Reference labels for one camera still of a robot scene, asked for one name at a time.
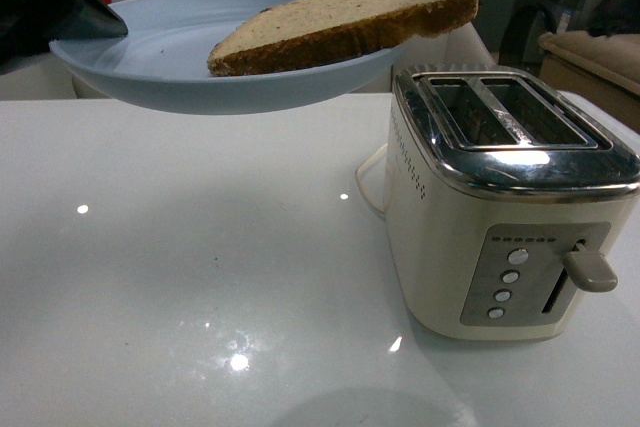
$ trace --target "slice of bread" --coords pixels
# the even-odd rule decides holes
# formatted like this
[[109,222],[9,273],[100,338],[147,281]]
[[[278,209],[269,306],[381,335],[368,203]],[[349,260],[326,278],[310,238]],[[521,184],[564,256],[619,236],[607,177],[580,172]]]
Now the slice of bread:
[[214,75],[285,72],[435,37],[473,19],[478,0],[294,0],[250,18],[214,47]]

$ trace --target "white cord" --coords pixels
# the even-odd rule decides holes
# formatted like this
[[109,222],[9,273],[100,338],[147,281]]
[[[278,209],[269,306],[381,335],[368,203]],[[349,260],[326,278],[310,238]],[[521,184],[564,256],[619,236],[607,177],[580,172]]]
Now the white cord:
[[380,157],[382,157],[387,151],[387,144],[383,144],[378,150],[376,150],[371,157],[365,160],[360,166],[356,169],[355,177],[356,184],[358,185],[358,190],[360,191],[360,195],[364,198],[364,200],[369,204],[373,210],[375,210],[378,214],[384,217],[384,208],[381,207],[377,202],[375,202],[371,195],[369,195],[369,191],[366,189],[364,184],[362,183],[362,177],[364,173],[373,167],[376,164]]

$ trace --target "toaster slot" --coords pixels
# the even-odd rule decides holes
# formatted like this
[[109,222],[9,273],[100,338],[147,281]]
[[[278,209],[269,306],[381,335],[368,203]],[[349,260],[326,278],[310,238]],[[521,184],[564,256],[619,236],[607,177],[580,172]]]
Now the toaster slot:
[[586,145],[578,132],[516,79],[485,78],[482,83],[537,144]]
[[517,144],[465,80],[437,78],[428,83],[445,115],[448,113],[453,120],[450,123],[457,127],[456,137],[465,148]]

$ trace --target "plate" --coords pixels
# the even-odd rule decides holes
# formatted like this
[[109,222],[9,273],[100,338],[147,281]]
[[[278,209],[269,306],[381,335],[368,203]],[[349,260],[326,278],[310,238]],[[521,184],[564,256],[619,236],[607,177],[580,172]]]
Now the plate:
[[51,51],[77,77],[115,99],[156,110],[246,114],[320,102],[389,68],[402,46],[278,74],[214,77],[213,46],[261,10],[290,0],[127,0],[111,4],[129,28],[118,39],[56,40]]

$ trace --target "glossy table surface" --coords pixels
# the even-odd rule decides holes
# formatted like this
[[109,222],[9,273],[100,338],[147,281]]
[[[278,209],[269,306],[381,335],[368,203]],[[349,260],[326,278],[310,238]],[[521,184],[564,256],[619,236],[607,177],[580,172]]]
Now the glossy table surface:
[[0,103],[0,425],[637,426],[638,207],[561,336],[432,334],[353,176],[390,100]]

